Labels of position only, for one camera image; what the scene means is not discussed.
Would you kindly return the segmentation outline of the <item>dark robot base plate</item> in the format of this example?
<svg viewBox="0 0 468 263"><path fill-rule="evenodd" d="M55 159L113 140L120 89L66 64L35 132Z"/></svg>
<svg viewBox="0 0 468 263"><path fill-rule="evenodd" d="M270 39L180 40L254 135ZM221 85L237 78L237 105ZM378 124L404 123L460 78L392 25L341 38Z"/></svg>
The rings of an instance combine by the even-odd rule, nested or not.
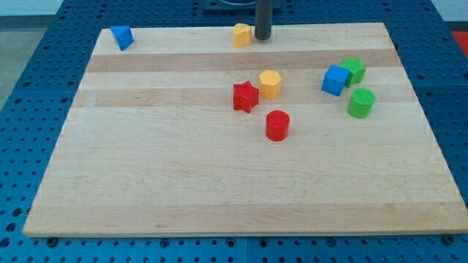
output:
<svg viewBox="0 0 468 263"><path fill-rule="evenodd" d="M202 0L202 3L206 14L254 13L257 6L256 0Z"/></svg>

